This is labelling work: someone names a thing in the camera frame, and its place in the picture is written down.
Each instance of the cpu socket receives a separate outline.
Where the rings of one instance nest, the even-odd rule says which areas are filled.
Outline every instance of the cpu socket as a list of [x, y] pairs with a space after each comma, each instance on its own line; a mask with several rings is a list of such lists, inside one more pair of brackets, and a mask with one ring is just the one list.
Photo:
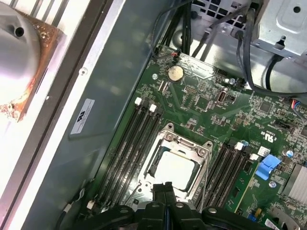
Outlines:
[[173, 130], [169, 123], [158, 133], [145, 160], [139, 181], [141, 184], [172, 182], [175, 195], [191, 200], [208, 173], [213, 143], [194, 143]]

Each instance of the blue plastic clip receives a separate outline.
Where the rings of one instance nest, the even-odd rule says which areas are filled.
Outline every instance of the blue plastic clip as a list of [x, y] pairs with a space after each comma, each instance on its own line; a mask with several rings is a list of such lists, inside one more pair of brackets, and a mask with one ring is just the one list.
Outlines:
[[265, 181], [268, 180], [271, 172], [280, 164], [280, 162], [280, 159], [269, 154], [258, 166], [256, 175]]

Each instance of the blue connector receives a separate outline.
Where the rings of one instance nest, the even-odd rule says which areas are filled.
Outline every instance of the blue connector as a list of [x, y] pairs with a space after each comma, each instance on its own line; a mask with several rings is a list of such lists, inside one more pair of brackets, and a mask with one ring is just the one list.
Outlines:
[[256, 175], [261, 177], [265, 181], [268, 180], [271, 172], [277, 167], [277, 165], [280, 164], [280, 162], [280, 159], [269, 154], [258, 166]]
[[253, 214], [251, 214], [251, 213], [249, 213], [248, 219], [250, 219], [250, 220], [253, 221], [253, 222], [256, 222], [256, 221], [257, 221], [257, 218], [256, 218]]

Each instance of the motherboard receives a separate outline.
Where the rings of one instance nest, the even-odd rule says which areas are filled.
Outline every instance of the motherboard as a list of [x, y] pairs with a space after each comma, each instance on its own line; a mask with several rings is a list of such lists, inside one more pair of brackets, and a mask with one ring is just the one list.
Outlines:
[[171, 181], [178, 200], [199, 211], [223, 207], [280, 230], [286, 215], [305, 226], [307, 126], [292, 99], [254, 93], [239, 77], [173, 53], [164, 47], [168, 57], [149, 61], [82, 215], [136, 208], [152, 199], [153, 184]]

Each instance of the green circuit board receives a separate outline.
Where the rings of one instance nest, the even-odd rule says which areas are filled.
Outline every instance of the green circuit board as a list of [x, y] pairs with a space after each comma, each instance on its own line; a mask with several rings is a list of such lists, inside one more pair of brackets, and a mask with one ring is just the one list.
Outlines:
[[[265, 223], [266, 212], [271, 207], [278, 207], [305, 225], [307, 208], [293, 201], [290, 203], [282, 194], [295, 164], [304, 164], [307, 157], [307, 131], [304, 122], [293, 113], [290, 101], [254, 93], [244, 87], [240, 78], [229, 76], [184, 54], [176, 63], [183, 68], [184, 77], [178, 83], [171, 83], [167, 72], [172, 65], [172, 57], [148, 63], [97, 178], [102, 178], [106, 173], [111, 161], [110, 153], [118, 145], [128, 124], [135, 99], [146, 98], [163, 109], [158, 130], [171, 122], [176, 133], [196, 143], [203, 144], [210, 140], [213, 142], [213, 156], [231, 138], [248, 143], [254, 154], [258, 154], [261, 147], [270, 149], [270, 154], [282, 161], [278, 169], [265, 181], [255, 175], [262, 157], [250, 161], [250, 168], [240, 172], [225, 208], [244, 217], [260, 208], [262, 212], [257, 216], [257, 221]], [[225, 92], [225, 95], [219, 101], [221, 92]], [[299, 106], [298, 110], [307, 113], [303, 106]], [[276, 126], [276, 120], [291, 124], [291, 131]], [[295, 153], [293, 158], [285, 157], [285, 150], [292, 150]], [[277, 186], [270, 187], [270, 181], [275, 181]]]

